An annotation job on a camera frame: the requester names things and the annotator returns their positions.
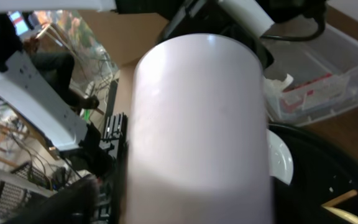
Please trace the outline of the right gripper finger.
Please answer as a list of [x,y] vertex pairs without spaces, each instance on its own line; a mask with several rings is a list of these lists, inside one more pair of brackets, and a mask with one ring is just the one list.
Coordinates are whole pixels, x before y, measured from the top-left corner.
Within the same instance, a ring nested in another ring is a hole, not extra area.
[[86,175],[39,206],[8,219],[5,224],[90,224],[98,197],[98,179]]

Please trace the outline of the pink cup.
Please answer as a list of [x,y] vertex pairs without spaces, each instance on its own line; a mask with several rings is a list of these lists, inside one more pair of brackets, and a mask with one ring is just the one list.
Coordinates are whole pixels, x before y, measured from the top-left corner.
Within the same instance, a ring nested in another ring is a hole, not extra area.
[[272,223],[262,66],[213,34],[158,44],[134,73],[126,223]]

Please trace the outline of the white tissue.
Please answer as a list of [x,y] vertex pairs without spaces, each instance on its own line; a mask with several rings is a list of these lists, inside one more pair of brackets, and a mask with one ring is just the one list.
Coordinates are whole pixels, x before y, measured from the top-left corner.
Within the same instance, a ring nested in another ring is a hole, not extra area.
[[269,99],[278,98],[279,96],[281,96],[283,91],[293,83],[294,78],[290,74],[287,74],[285,79],[282,81],[277,79],[272,80],[265,77],[263,81],[264,96],[266,99]]

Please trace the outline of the red snack wrapper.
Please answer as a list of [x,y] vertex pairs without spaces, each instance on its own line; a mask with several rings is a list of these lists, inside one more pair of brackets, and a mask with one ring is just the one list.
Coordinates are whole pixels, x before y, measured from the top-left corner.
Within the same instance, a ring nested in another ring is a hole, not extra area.
[[312,81],[284,90],[280,97],[284,112],[293,113],[295,110],[302,107],[306,97],[311,96],[320,84],[331,77],[333,77],[333,74],[327,73]]

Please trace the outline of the yellow bowl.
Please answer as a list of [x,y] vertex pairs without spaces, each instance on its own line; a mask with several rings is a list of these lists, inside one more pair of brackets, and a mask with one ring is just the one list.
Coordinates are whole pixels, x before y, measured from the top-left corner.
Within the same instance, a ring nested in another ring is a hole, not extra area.
[[324,207],[327,211],[335,214],[336,216],[342,218],[343,220],[351,223],[351,224],[358,224],[358,216],[349,213],[345,210],[341,210],[339,208],[334,207]]

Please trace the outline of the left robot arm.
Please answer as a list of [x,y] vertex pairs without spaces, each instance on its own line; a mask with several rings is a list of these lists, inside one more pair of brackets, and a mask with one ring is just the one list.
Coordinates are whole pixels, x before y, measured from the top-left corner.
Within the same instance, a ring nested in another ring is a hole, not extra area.
[[0,98],[40,129],[64,158],[97,176],[112,163],[99,147],[99,133],[41,76],[8,16],[15,10],[58,8],[159,14],[169,21],[161,44],[199,33],[222,36],[231,28],[259,41],[275,22],[267,1],[0,1]]

